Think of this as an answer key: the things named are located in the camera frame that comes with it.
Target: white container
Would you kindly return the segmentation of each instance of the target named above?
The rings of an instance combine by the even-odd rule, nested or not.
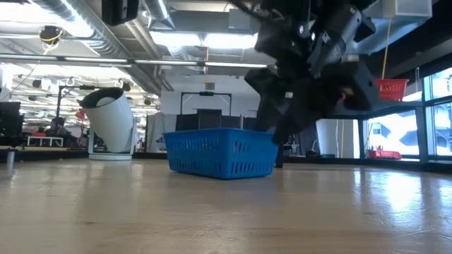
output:
[[[129,151],[131,144],[138,142],[138,135],[132,137],[133,114],[122,89],[94,91],[83,98],[80,106],[110,152]]]

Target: blue plastic basket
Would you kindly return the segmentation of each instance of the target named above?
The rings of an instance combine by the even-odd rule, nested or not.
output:
[[[164,135],[170,169],[217,179],[270,175],[278,153],[272,133],[219,128]]]

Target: red basket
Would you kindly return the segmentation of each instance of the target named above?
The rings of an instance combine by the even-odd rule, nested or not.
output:
[[[408,80],[375,80],[375,83],[379,86],[381,100],[401,101],[405,95]]]

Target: shelf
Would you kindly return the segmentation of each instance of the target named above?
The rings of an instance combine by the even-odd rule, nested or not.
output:
[[[355,111],[346,109],[342,104],[338,105],[336,113],[327,119],[361,119],[367,120],[379,116],[400,113],[422,107],[422,102],[393,102],[379,101],[372,111]]]

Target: basket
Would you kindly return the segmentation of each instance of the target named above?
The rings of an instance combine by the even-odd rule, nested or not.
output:
[[[278,153],[272,133],[216,128],[164,135],[171,170],[217,179],[270,175]]]
[[[375,80],[380,90],[380,99],[389,101],[402,101],[407,87],[407,79]]]

